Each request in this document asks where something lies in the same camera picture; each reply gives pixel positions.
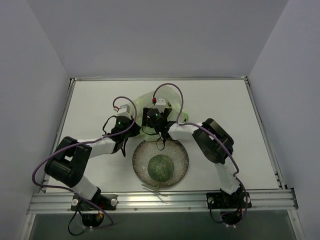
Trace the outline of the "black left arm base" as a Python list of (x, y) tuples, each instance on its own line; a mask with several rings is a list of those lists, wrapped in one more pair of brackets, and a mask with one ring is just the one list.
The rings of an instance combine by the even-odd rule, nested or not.
[(108, 211), (115, 211), (117, 204), (118, 196), (116, 194), (98, 192), (91, 200), (74, 194), (70, 209), (80, 214), (82, 224), (86, 229), (103, 229), (115, 224)]

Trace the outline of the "light green plastic bag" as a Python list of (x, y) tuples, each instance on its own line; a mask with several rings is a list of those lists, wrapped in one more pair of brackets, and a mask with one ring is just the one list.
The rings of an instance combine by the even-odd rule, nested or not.
[(186, 123), (189, 115), (184, 109), (183, 94), (179, 87), (173, 83), (164, 83), (144, 95), (139, 96), (133, 102), (137, 108), (136, 123), (141, 127), (140, 137), (147, 141), (156, 141), (160, 136), (149, 126), (143, 124), (144, 108), (158, 109), (168, 121)]

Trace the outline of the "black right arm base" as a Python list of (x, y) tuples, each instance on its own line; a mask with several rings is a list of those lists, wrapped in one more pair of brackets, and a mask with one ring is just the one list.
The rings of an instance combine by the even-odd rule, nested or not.
[(234, 192), (231, 195), (220, 192), (207, 192), (206, 203), (211, 219), (227, 228), (240, 225), (248, 209), (252, 207), (251, 197), (247, 191)]

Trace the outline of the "green netted fake melon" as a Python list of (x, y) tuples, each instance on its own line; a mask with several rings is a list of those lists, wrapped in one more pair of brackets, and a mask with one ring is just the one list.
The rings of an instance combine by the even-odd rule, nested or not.
[(153, 156), (147, 166), (149, 176), (157, 182), (166, 182), (174, 174), (173, 160), (167, 155), (158, 154)]

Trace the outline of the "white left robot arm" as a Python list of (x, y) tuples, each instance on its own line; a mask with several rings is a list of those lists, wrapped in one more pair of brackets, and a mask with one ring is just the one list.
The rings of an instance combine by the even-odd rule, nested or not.
[(48, 160), (44, 172), (81, 196), (88, 209), (95, 210), (107, 199), (101, 196), (101, 190), (84, 176), (89, 159), (118, 151), (125, 156), (128, 139), (139, 135), (140, 129), (132, 116), (117, 116), (111, 132), (105, 131), (99, 141), (85, 140), (84, 144), (77, 145), (79, 140), (70, 136), (64, 137), (56, 148), (57, 151), (63, 151)]

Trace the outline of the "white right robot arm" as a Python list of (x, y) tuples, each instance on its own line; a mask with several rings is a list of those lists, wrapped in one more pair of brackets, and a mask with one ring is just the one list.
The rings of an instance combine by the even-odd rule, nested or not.
[(170, 110), (143, 108), (142, 126), (152, 128), (164, 141), (195, 141), (207, 160), (214, 163), (220, 180), (223, 203), (234, 206), (244, 192), (237, 179), (239, 167), (233, 159), (232, 137), (212, 118), (200, 123), (181, 123), (168, 120)]

